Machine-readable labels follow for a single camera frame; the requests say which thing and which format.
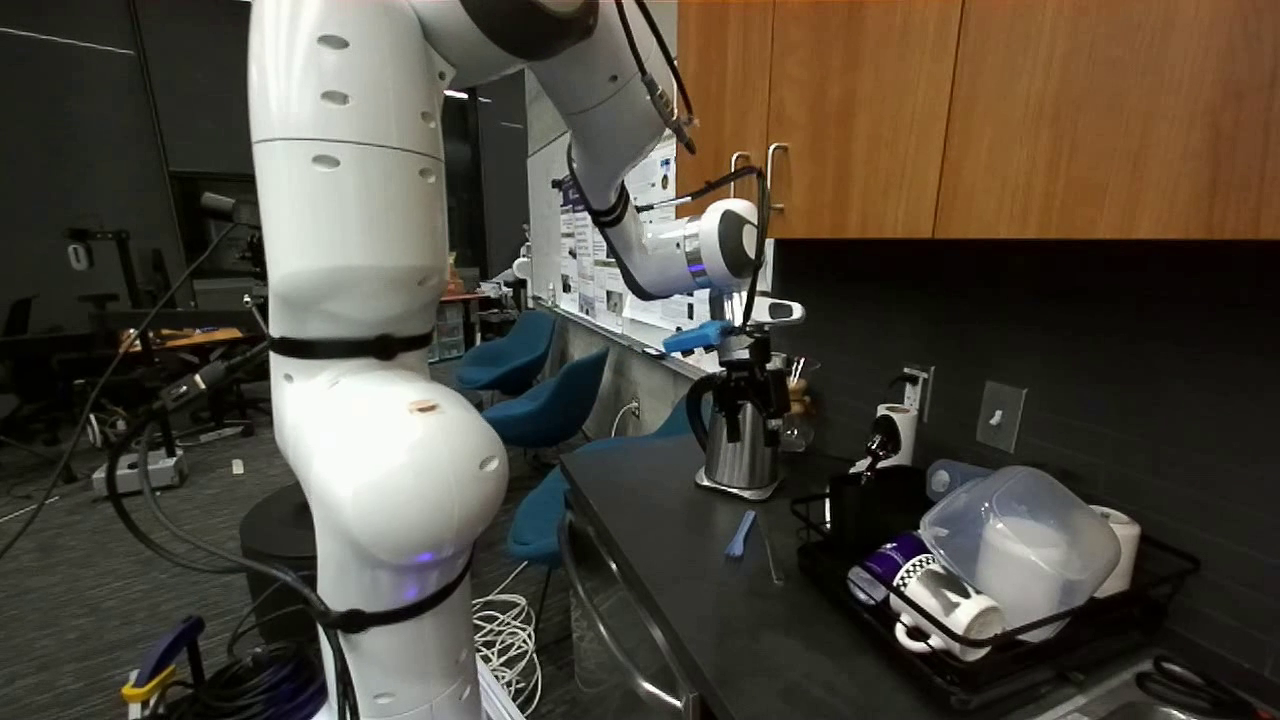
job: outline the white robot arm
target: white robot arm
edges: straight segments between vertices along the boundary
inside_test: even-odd
[[[750,272],[745,200],[644,238],[618,181],[665,115],[618,11],[623,0],[253,4],[274,444],[309,491],[319,601],[397,614],[339,636],[347,682],[323,652],[323,716],[339,716],[335,687],[358,716],[479,716],[463,570],[506,454],[469,400],[428,378],[446,262],[445,87],[506,69],[544,84],[634,296],[736,286]]]

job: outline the black tray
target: black tray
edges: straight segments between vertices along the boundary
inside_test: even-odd
[[[933,619],[933,610],[925,610],[915,601],[889,587],[899,603],[915,609],[949,641],[962,649],[987,649],[987,654],[971,665],[949,652],[915,654],[891,641],[897,610],[889,610],[889,601],[858,603],[848,592],[842,570],[858,559],[858,552],[831,542],[831,534],[802,511],[809,505],[821,505],[821,496],[797,505],[797,514],[802,521],[802,530],[809,530],[809,538],[798,542],[798,570],[816,579],[824,597],[831,597],[870,636],[881,636],[884,652],[915,668],[911,676],[921,676],[928,693],[955,712],[974,712],[974,707],[993,707],[1015,696],[1056,687],[1108,654],[1147,642],[1161,630],[1161,619],[1167,614],[1172,597],[1185,587],[1186,576],[1199,570],[1196,555],[1156,534],[1143,534],[1129,592],[1116,592],[1108,601],[1086,601],[1072,610],[1021,624],[987,641],[955,636],[949,624]],[[1056,619],[1067,619],[1067,629],[1060,629],[1050,641],[1042,642],[1015,641],[1021,630],[1030,630]]]

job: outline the black backsplash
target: black backsplash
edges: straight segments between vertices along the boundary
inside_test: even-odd
[[[1040,465],[1203,559],[1172,629],[1280,682],[1280,245],[778,245],[821,448],[935,363],[925,458]],[[1015,454],[983,378],[1026,388]]]

